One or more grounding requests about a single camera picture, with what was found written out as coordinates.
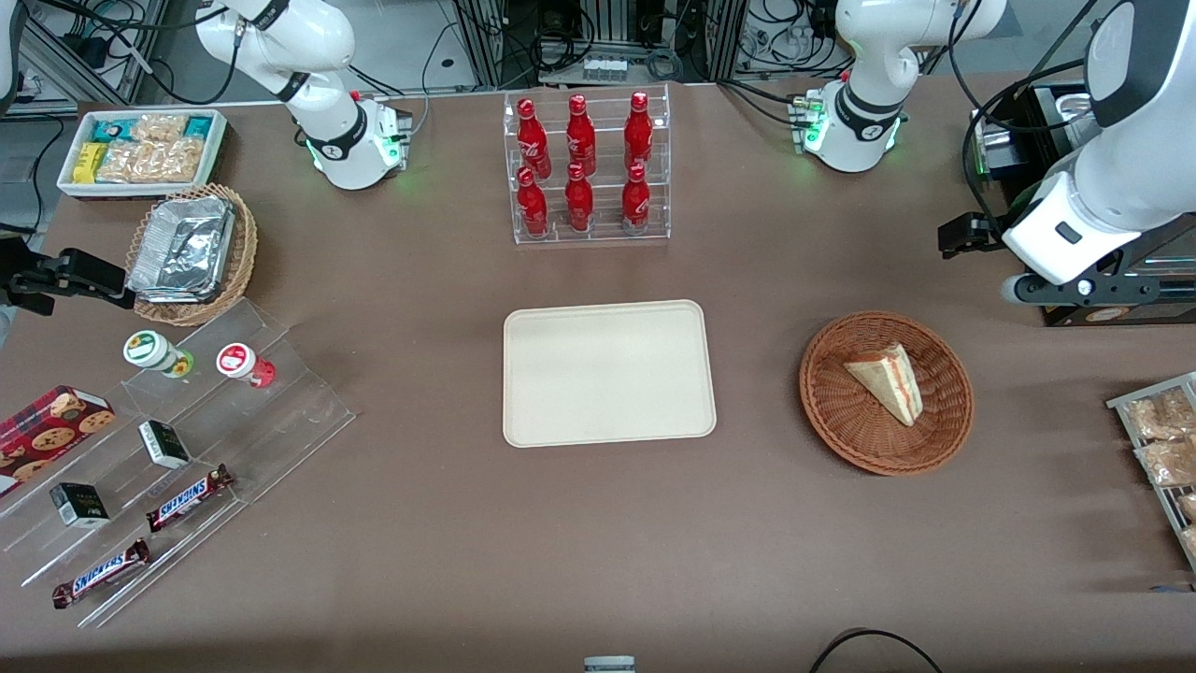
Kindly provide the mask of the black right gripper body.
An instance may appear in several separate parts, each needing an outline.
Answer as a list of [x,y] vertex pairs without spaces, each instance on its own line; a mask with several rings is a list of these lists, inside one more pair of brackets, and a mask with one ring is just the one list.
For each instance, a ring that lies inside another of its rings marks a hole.
[[1,301],[4,306],[51,316],[53,295],[60,294],[57,273],[63,256],[30,251],[24,238],[1,239]]

